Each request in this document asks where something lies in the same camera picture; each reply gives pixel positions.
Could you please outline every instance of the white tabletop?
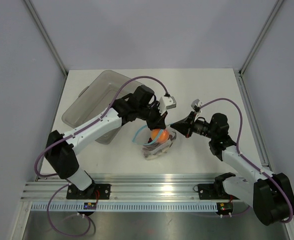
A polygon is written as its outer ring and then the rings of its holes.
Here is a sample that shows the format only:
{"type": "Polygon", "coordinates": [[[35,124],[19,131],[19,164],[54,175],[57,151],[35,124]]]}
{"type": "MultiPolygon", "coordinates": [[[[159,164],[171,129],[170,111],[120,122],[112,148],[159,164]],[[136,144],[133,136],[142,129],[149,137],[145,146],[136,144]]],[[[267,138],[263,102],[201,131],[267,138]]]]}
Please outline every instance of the white tabletop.
{"type": "MultiPolygon", "coordinates": [[[[232,69],[119,69],[114,70],[129,78],[152,76],[162,81],[170,95],[177,101],[177,107],[168,111],[166,123],[185,118],[192,110],[190,104],[195,99],[203,103],[216,98],[230,98],[235,101],[244,117],[240,148],[253,162],[260,162],[258,151],[249,126],[248,117],[232,69]]],[[[90,85],[103,70],[71,70],[63,90],[53,130],[60,133],[71,129],[61,120],[62,114],[77,99],[79,93],[90,85]]],[[[159,98],[164,94],[161,86],[148,79],[141,83],[153,89],[159,98]]],[[[229,133],[236,140],[239,130],[239,114],[229,102],[219,101],[203,108],[203,117],[209,122],[214,113],[227,115],[229,133]]],[[[80,166],[90,174],[194,174],[226,173],[236,171],[212,155],[209,139],[197,134],[186,139],[178,133],[178,138],[166,155],[153,160],[145,160],[141,146],[132,143],[136,131],[145,125],[142,120],[130,122],[122,127],[109,145],[93,142],[78,156],[80,166]]],[[[52,167],[44,160],[41,173],[53,173],[52,167]]]]}

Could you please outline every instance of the gray tray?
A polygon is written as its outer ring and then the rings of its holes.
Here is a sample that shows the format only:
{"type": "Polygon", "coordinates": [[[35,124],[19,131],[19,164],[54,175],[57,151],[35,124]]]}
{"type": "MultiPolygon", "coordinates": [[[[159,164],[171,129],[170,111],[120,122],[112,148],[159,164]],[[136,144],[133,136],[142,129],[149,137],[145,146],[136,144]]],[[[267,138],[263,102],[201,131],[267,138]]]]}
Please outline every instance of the gray tray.
{"type": "MultiPolygon", "coordinates": [[[[62,115],[62,121],[72,128],[76,128],[100,114],[112,101],[120,87],[130,80],[112,70],[103,71],[89,86],[79,94],[77,100],[62,115]]],[[[138,81],[129,83],[118,95],[118,98],[133,93],[142,85],[138,81]]],[[[121,127],[111,130],[96,140],[100,144],[109,144],[117,135],[121,127]]]]}

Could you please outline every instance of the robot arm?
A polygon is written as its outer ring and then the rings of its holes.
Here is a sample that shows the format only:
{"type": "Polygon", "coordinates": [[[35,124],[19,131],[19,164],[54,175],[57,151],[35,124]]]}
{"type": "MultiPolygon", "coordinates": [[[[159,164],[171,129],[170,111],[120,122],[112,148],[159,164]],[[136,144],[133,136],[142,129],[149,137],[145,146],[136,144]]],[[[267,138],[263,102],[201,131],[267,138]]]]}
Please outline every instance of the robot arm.
{"type": "Polygon", "coordinates": [[[272,176],[272,179],[281,187],[288,197],[294,214],[294,194],[290,181],[283,173],[274,174],[263,168],[261,163],[256,164],[258,171],[237,151],[236,143],[228,134],[228,119],[224,114],[216,113],[210,123],[199,117],[200,108],[198,100],[191,105],[194,111],[181,121],[171,124],[171,128],[177,130],[186,138],[192,133],[205,136],[210,139],[209,147],[213,155],[219,160],[232,166],[241,177],[233,173],[225,173],[217,176],[214,182],[214,191],[219,197],[235,196],[254,209],[258,219],[265,225],[281,221],[289,217],[289,206],[277,190],[276,186],[262,172],[272,176]]]}
{"type": "Polygon", "coordinates": [[[49,134],[47,146],[73,136],[50,149],[45,157],[61,179],[73,183],[84,195],[90,196],[95,188],[93,179],[79,167],[78,155],[89,143],[134,120],[142,119],[148,128],[165,129],[167,110],[176,107],[175,99],[169,95],[154,100],[149,104],[154,92],[145,85],[139,86],[134,93],[115,100],[107,113],[105,111],[83,125],[60,134],[53,131],[49,134]]]}

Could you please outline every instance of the orange ball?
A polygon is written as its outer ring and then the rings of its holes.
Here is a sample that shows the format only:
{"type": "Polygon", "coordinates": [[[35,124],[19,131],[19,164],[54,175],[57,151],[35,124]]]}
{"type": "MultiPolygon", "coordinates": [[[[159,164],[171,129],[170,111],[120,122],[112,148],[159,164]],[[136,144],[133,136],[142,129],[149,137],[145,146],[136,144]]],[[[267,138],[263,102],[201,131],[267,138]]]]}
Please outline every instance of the orange ball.
{"type": "MultiPolygon", "coordinates": [[[[154,129],[151,131],[151,139],[152,140],[154,140],[157,137],[160,130],[161,129],[154,129]]],[[[168,132],[168,130],[164,129],[162,131],[162,133],[160,134],[160,136],[158,137],[157,143],[163,144],[166,142],[166,140],[168,140],[168,138],[169,138],[169,132],[168,132]]]]}

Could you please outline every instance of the gray floor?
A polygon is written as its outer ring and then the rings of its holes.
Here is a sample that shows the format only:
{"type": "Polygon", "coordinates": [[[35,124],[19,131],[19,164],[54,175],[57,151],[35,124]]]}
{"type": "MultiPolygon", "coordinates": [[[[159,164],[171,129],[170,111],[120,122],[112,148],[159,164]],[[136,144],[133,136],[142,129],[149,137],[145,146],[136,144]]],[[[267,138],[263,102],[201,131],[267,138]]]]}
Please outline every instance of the gray floor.
{"type": "MultiPolygon", "coordinates": [[[[51,212],[57,228],[69,234],[80,234],[87,221],[74,217],[60,222],[71,212],[51,212]]],[[[91,215],[96,225],[82,240],[287,240],[281,223],[264,226],[250,210],[233,218],[213,217],[215,213],[186,212],[95,212],[91,215]]],[[[72,239],[49,230],[46,212],[30,213],[24,240],[72,239]]]]}

